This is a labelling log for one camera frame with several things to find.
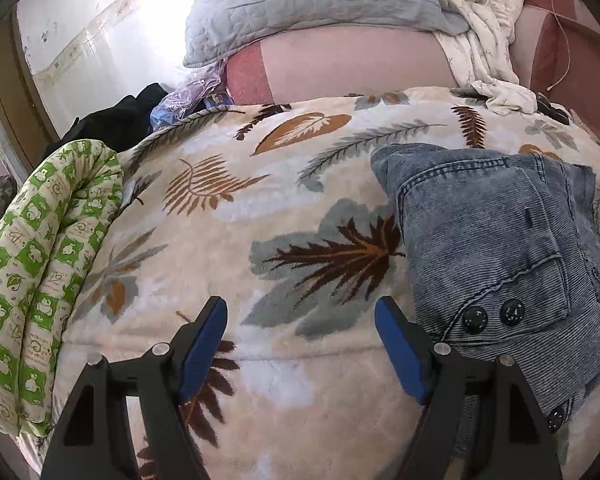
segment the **gray denim jeans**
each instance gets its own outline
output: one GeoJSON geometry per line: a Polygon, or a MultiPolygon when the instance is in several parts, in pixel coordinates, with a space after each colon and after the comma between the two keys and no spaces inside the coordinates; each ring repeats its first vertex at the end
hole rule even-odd
{"type": "Polygon", "coordinates": [[[511,354],[557,431],[600,382],[591,168],[430,144],[385,146],[371,163],[400,224],[416,322],[466,356],[511,354]]]}

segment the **blue gripper pad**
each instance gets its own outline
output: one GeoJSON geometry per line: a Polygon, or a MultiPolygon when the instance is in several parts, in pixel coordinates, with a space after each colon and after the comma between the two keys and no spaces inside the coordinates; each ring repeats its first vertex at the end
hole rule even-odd
{"type": "Polygon", "coordinates": [[[425,334],[424,330],[409,323],[395,301],[389,296],[380,298],[376,303],[375,318],[376,330],[378,330],[384,349],[394,366],[395,373],[398,375],[402,389],[414,397],[418,403],[424,404],[429,395],[429,389],[423,382],[423,374],[429,373],[430,366],[422,362],[421,358],[426,359],[426,354],[418,352],[420,358],[418,357],[417,350],[407,340],[408,334],[405,333],[404,328],[409,328],[411,325],[425,334]]]}
{"type": "Polygon", "coordinates": [[[218,350],[218,345],[222,340],[226,322],[226,303],[219,298],[184,359],[182,384],[178,391],[181,402],[189,400],[200,392],[211,367],[211,362],[218,350]]]}

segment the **black button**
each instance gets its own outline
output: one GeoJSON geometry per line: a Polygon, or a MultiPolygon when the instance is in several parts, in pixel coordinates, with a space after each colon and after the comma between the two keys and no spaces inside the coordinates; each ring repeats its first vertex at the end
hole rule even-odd
{"type": "Polygon", "coordinates": [[[549,432],[555,433],[561,427],[564,422],[564,408],[558,406],[554,408],[549,415],[546,417],[546,423],[549,425],[549,432]]]}
{"type": "Polygon", "coordinates": [[[525,306],[520,300],[507,300],[500,308],[500,319],[507,326],[516,326],[525,317],[525,306]]]}
{"type": "Polygon", "coordinates": [[[462,314],[462,324],[469,334],[479,334],[487,328],[487,312],[481,306],[470,306],[462,314]]]}

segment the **metal screw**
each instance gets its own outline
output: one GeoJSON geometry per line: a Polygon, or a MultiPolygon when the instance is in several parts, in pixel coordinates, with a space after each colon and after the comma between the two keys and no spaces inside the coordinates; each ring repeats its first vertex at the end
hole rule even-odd
{"type": "Polygon", "coordinates": [[[169,343],[158,343],[151,348],[151,352],[153,352],[154,355],[165,355],[170,349],[169,343]]]}
{"type": "Polygon", "coordinates": [[[451,354],[451,346],[446,343],[436,343],[433,345],[433,351],[439,355],[449,355],[451,354]]]}
{"type": "Polygon", "coordinates": [[[516,364],[516,360],[509,354],[502,354],[500,357],[498,357],[498,361],[500,361],[505,366],[513,366],[514,364],[516,364]]]}
{"type": "Polygon", "coordinates": [[[102,354],[98,354],[97,352],[90,352],[87,355],[87,364],[91,366],[97,365],[100,361],[102,361],[102,354]]]}

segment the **green checkered pattern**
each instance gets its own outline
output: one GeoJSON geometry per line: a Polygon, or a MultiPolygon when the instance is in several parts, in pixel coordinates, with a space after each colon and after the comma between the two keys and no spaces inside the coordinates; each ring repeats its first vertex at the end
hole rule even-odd
{"type": "Polygon", "coordinates": [[[122,203],[116,153],[75,140],[33,172],[0,221],[0,431],[44,436],[66,320],[122,203]]]}

